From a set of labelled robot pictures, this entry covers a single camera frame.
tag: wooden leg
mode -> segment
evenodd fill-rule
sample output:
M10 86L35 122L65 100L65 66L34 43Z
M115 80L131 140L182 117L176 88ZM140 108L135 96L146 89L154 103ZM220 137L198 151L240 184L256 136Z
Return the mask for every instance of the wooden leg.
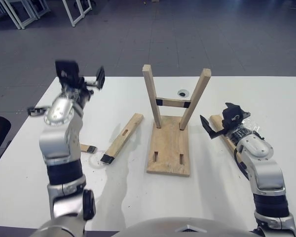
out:
M143 74L145 78L145 83L147 87L147 92L151 104L152 114L157 128L161 128L161 116L159 107L156 102L156 90L154 88L153 76L151 71L151 65L145 64L143 66Z
M194 109L201 98L205 87L209 81L209 79L212 76L212 72L210 69L203 69L201 76L198 79L197 85L193 91L193 94L191 96L191 104L189 105L189 108L185 110L181 122L180 122L180 130L184 130L189 119L191 118Z
M129 120L127 125L121 131L121 133L115 138L113 143L110 145L108 150L105 152L101 161L107 164L111 164L112 161L117 157L118 153L122 150L125 143L134 133L136 128L139 126L144 116L141 114L134 114Z

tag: white table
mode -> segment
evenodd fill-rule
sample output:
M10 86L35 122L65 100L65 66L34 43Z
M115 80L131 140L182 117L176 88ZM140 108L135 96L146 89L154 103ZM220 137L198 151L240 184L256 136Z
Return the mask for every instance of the white table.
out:
M179 98L193 91L198 77L155 78L157 96ZM55 79L38 105L50 105L60 93ZM296 78L212 77L188 124L191 176L147 174L145 167L153 117L143 78L107 78L84 111L80 142L105 151L133 113L144 120L109 166L81 154L87 187L96 197L97 214L87 230L122 230L157 217L202 217L245 230L256 227L249 182L238 170L221 138L210 140L199 114L221 113L225 102L251 112L260 133L274 147L281 166L290 211L296 221ZM163 115L183 109L161 107ZM28 118L0 160L0 226L38 228L49 219L46 167L38 138L43 119Z

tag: wooden stick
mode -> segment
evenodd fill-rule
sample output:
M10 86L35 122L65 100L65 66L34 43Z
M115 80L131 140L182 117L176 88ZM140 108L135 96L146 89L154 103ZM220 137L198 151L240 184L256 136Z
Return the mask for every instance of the wooden stick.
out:
M156 103L157 96L156 96L156 90L154 88L151 65L145 64L143 66L143 74L145 78L145 83L147 87L147 92L148 92L148 96L151 104L154 121L155 121L156 127L161 128L161 116L160 116L159 107L157 106L157 103Z
M80 144L80 149L81 149L81 152L86 152L91 154L94 154L97 151L97 147L84 145L84 144Z
M190 100L175 100L175 99L165 99L165 98L156 98L158 106L169 106L169 107L179 107L179 108L188 108L191 101Z
M110 145L108 150L103 155L101 161L104 163L111 164L112 161L116 158L118 153L122 150L125 143L128 141L130 136L136 130L138 125L143 120L144 116L141 114L134 114L132 118L129 120L127 125L121 131L121 133L115 138L113 143Z
M223 129L222 118L220 115L212 115L212 116L210 116L209 120L214 125L214 128L216 131L220 131ZM236 149L235 145L225 136L222 136L222 139L226 143L226 145L228 146L231 153L233 154ZM241 161L242 161L239 153L237 153L237 160L238 160L238 163L241 163Z
M188 109L185 110L181 122L180 122L180 130L184 130L189 119L191 118L194 109L199 101L199 99L201 98L205 87L207 86L207 83L209 81L209 79L212 76L212 72L210 69L203 69L201 76L198 79L197 85L193 91L193 94L191 96L191 104L189 106Z

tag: gray floor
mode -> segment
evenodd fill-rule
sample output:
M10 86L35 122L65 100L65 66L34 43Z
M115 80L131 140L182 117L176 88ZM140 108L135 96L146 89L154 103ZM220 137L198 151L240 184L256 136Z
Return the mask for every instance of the gray floor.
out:
M52 12L25 30L0 21L0 116L12 123L0 154L54 79L55 59L75 59L86 76L100 65L107 76L141 76L144 63L155 76L204 67L215 76L296 76L293 0L97 0L75 28L60 0L48 4Z

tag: black clamp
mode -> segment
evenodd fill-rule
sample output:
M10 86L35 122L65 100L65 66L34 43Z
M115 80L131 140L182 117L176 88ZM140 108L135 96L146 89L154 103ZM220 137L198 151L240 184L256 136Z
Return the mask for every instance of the black clamp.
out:
M249 117L251 114L249 112L244 112L239 105L234 105L232 103L226 103L227 109L224 109L222 112L223 120L222 127L223 129L215 132L209 125L208 121L200 115L201 122L210 138L215 138L220 135L226 135L230 130L236 128L242 123L242 120Z

